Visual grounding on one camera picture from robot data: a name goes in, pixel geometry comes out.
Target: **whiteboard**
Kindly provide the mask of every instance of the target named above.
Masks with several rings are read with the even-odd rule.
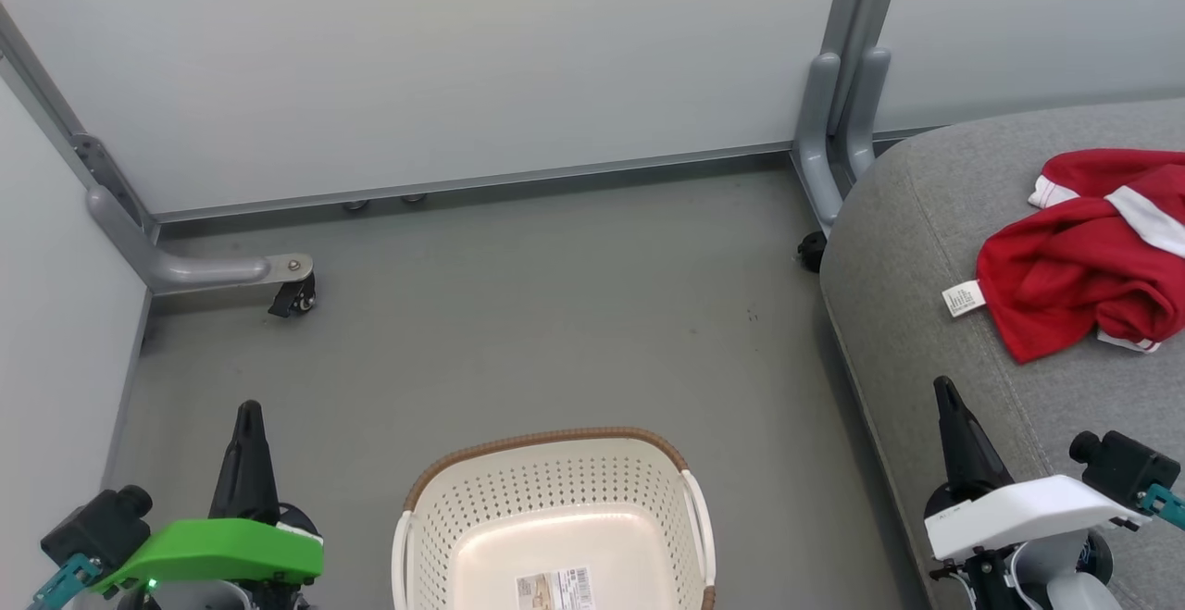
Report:
[[[152,213],[786,146],[831,0],[0,0]]]
[[[892,0],[876,129],[1185,95],[1183,0]]]
[[[41,537],[100,489],[147,293],[5,82],[0,179],[0,589],[25,608],[56,570]]]

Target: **gray sofa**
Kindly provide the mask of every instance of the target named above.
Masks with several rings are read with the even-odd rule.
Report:
[[[1185,99],[974,121],[893,146],[844,201],[821,284],[918,570],[935,567],[922,511],[944,480],[931,381],[948,374],[1017,480],[1081,475],[1082,430],[1119,430],[1185,461],[1185,336],[1141,355],[1084,340],[1019,366],[985,309],[952,320],[941,293],[972,280],[982,243],[1035,212],[1046,159],[1087,147],[1185,150]],[[1123,608],[1185,608],[1185,532],[1114,529],[1110,589]],[[962,610],[957,584],[927,580]]]

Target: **gray floor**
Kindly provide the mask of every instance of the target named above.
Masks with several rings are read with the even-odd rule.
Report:
[[[156,524],[204,516],[235,409],[258,399],[281,500],[326,537],[309,597],[389,608],[399,506],[434,460],[640,425],[703,484],[719,608],[921,608],[794,263],[813,221],[783,159],[186,226],[171,251],[312,252],[319,307],[156,302],[113,480],[148,488]]]

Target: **basket bottom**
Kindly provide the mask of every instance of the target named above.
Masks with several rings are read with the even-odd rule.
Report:
[[[466,532],[451,559],[448,598],[456,610],[678,608],[679,582],[662,527],[629,503],[486,522]]]

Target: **red garment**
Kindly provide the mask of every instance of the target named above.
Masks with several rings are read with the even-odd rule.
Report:
[[[1185,328],[1185,154],[1083,150],[1050,159],[976,272],[1008,352],[1029,362],[1096,325],[1142,349]]]

